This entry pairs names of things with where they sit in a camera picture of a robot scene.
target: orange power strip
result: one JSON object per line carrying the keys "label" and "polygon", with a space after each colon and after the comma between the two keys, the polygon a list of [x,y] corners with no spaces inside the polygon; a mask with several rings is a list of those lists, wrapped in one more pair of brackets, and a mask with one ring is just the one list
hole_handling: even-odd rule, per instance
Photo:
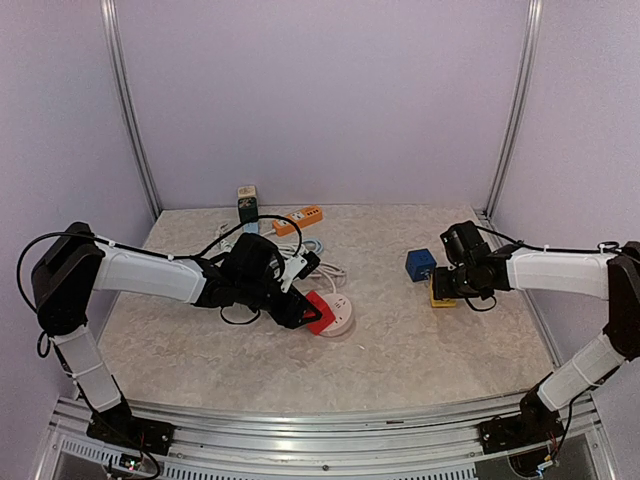
{"label": "orange power strip", "polygon": [[[298,227],[304,228],[322,220],[322,209],[317,205],[311,205],[310,207],[305,207],[301,210],[298,210],[297,212],[285,215],[285,217],[296,222]],[[295,231],[293,225],[285,222],[284,220],[274,220],[273,228],[276,231],[276,235],[278,235],[279,237],[289,235],[290,233],[293,233]]]}

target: purple wall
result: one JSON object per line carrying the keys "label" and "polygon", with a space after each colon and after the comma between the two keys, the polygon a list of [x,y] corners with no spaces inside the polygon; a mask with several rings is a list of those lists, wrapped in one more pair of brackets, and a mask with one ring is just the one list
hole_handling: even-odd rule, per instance
{"label": "purple wall", "polygon": [[[0,65],[0,465],[9,480],[26,478],[55,401],[70,388],[53,355],[36,356],[39,327],[13,273],[18,254],[31,238],[74,220],[133,243],[152,221],[99,2],[2,2]],[[111,300],[92,305],[94,331]]]}
{"label": "purple wall", "polygon": [[[513,164],[496,216],[538,244],[640,239],[640,3],[547,1]],[[607,321],[604,302],[538,293],[569,358]],[[640,363],[597,392],[622,479],[640,478]]]}
{"label": "purple wall", "polygon": [[118,2],[166,208],[483,206],[528,2]]}

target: speckled tabletop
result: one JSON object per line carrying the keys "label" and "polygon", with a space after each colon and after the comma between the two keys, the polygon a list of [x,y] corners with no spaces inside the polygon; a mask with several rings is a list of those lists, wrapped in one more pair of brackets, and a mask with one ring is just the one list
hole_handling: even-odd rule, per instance
{"label": "speckled tabletop", "polygon": [[[439,235],[452,223],[475,220],[469,207],[323,208],[325,219],[303,233],[324,242],[322,259],[347,270],[338,290],[354,305],[352,331],[315,337],[306,328],[279,327],[266,314],[253,325],[230,326],[217,310],[123,293],[100,346],[125,395],[244,412],[382,410],[511,393],[551,371],[519,293],[498,293],[498,306],[487,313],[463,302],[432,309],[427,286],[409,279],[407,251],[426,247],[445,263]],[[146,247],[197,252],[218,225],[236,221],[233,208],[164,211]],[[322,280],[299,288],[330,291]]]}

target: robotic arm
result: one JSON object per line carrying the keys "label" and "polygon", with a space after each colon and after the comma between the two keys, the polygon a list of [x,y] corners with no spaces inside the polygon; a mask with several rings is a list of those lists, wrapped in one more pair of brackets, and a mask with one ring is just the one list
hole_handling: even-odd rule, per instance
{"label": "robotic arm", "polygon": [[617,368],[640,356],[640,243],[600,253],[532,250],[519,243],[491,251],[473,222],[441,235],[453,268],[437,268],[434,298],[481,298],[495,290],[545,289],[609,301],[609,322],[573,358],[520,402],[521,413],[479,426],[485,453],[544,442],[562,435],[558,410]]}
{"label": "robotic arm", "polygon": [[256,313],[254,319],[266,311],[276,323],[293,329],[322,316],[291,285],[319,263],[304,249],[285,261],[274,243],[251,233],[242,234],[230,252],[211,259],[176,259],[120,246],[96,237],[88,225],[74,223],[35,265],[31,279],[40,326],[93,411],[87,434],[125,447],[144,438],[148,451],[166,455],[173,426],[132,415],[87,328],[92,290],[157,295],[203,308],[240,303]]}

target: metal frame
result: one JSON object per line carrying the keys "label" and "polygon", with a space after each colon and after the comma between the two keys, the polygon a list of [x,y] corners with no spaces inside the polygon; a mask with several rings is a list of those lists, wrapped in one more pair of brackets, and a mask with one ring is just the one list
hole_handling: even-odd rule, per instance
{"label": "metal frame", "polygon": [[516,89],[513,95],[513,102],[511,103],[511,111],[509,113],[509,122],[507,124],[507,131],[505,132],[502,146],[500,147],[500,158],[498,160],[498,167],[496,169],[493,182],[491,184],[491,191],[489,193],[489,199],[487,200],[487,206],[485,213],[491,220],[496,213],[498,207],[498,201],[502,189],[504,188],[504,182],[507,177],[507,171],[509,170],[509,164],[513,156],[513,149],[516,144],[516,138],[518,136],[518,130],[520,123],[522,122],[522,116],[524,114],[524,105],[527,98],[527,92],[529,90],[529,84],[531,83],[531,75],[533,72],[533,62],[536,55],[536,47],[538,45],[538,34],[540,31],[540,15],[542,11],[542,0],[530,0],[529,12],[527,16],[527,27],[524,37],[524,46],[522,48],[522,55],[520,57],[520,67],[518,68],[518,77],[516,82]]}
{"label": "metal frame", "polygon": [[107,38],[107,47],[109,48],[109,56],[111,58],[111,67],[116,80],[116,89],[120,99],[120,107],[124,123],[127,128],[127,134],[131,141],[131,148],[136,161],[136,167],[142,183],[145,198],[151,209],[154,219],[158,219],[162,212],[162,203],[153,181],[153,175],[147,155],[142,144],[140,129],[136,119],[133,101],[131,100],[131,92],[127,82],[127,70],[124,63],[124,54],[122,51],[122,42],[120,41],[120,31],[118,30],[118,16],[116,12],[115,0],[101,0],[102,21],[104,23],[105,35]]}
{"label": "metal frame", "polygon": [[[169,455],[158,457],[164,464],[165,478],[194,479],[198,478],[196,475],[212,472],[221,477],[256,480],[309,477],[344,480],[358,475],[378,479],[416,475],[428,478],[427,475],[438,472],[443,472],[442,478],[446,478],[446,471],[468,471],[477,461],[506,456],[506,453],[483,454],[476,425],[496,415],[516,413],[521,396],[518,393],[391,411],[291,416],[142,402],[132,402],[132,407],[136,415],[170,421],[177,427]],[[561,414],[566,419],[567,409]],[[588,394],[575,403],[573,415],[570,437],[590,435],[592,444],[604,443],[600,419]],[[51,478],[65,440],[85,445],[89,451],[75,448],[75,453],[98,463],[106,463],[108,455],[127,452],[88,439],[84,432],[90,417],[84,403],[59,400],[49,425],[43,468],[36,479]],[[598,465],[599,478],[615,480],[607,453],[607,448],[593,449],[594,463]]]}

